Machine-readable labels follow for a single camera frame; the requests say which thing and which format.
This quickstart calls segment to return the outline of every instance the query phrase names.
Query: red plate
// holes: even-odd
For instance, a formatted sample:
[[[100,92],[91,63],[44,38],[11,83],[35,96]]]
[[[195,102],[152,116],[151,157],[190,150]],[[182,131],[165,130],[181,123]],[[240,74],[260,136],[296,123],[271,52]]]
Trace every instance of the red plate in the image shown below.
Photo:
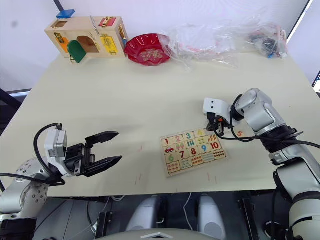
[[[131,61],[144,66],[157,66],[170,58],[165,54],[156,33],[136,36],[127,42],[124,52]]]

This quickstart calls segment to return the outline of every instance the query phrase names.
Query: table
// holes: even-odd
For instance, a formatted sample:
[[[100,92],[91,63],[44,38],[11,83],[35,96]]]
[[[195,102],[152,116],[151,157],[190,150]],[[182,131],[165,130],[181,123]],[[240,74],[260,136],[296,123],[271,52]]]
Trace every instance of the table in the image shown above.
[[[260,88],[287,124],[304,131],[299,140],[319,143],[320,100],[291,57],[267,59],[242,53],[238,67],[195,63],[187,71],[169,61],[145,67],[127,58],[85,58],[71,64],[59,56],[32,89],[0,138],[1,172],[14,173],[35,156],[36,132],[63,123],[68,146],[104,131],[120,135],[92,152],[96,159],[123,155],[109,170],[67,178],[48,195],[109,196],[176,192],[273,189],[276,169],[260,141],[223,140],[228,159],[167,178],[160,137],[206,126],[205,97],[232,103],[238,94]],[[44,140],[39,150],[44,156]],[[309,147],[320,160],[320,151]],[[12,179],[3,177],[7,187]]]

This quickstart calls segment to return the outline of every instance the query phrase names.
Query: plastic bag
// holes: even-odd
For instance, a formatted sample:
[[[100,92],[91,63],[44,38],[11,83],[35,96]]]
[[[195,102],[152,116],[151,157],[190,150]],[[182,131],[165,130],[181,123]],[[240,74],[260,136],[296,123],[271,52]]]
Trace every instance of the plastic bag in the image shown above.
[[[248,34],[247,41],[268,59],[282,59],[288,55],[286,31],[274,23],[258,26]]]
[[[232,33],[225,27],[185,24],[169,29],[159,35],[164,52],[187,67],[191,60],[215,61],[235,65],[235,44]]]

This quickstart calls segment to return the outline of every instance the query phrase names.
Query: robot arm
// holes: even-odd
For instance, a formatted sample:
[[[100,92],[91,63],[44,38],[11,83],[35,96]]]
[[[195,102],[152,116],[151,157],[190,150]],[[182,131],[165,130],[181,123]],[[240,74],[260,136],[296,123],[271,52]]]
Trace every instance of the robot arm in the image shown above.
[[[46,157],[41,157],[48,170],[37,157],[27,160],[15,173],[22,178],[15,177],[12,184],[1,194],[1,239],[33,238],[37,216],[47,200],[48,188],[62,185],[57,184],[59,181],[64,183],[61,177],[91,177],[117,164],[122,156],[107,157],[95,162],[91,148],[94,144],[109,141],[118,134],[114,131],[102,132],[87,137],[85,144],[67,148],[66,131],[61,127],[48,130],[44,144]]]
[[[203,112],[214,131],[232,128],[242,119],[260,139],[272,163],[280,166],[273,174],[277,188],[293,203],[289,213],[291,235],[316,240],[320,236],[320,165],[311,152],[297,144],[297,130],[286,125],[272,100],[257,88],[250,89],[233,105],[206,98]]]

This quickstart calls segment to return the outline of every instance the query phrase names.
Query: wooden puzzle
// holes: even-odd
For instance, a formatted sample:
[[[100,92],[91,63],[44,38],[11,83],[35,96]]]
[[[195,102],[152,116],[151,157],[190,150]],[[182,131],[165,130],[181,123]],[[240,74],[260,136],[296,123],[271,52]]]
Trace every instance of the wooden puzzle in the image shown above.
[[[202,128],[161,137],[161,149],[168,177],[226,157],[218,137]]]

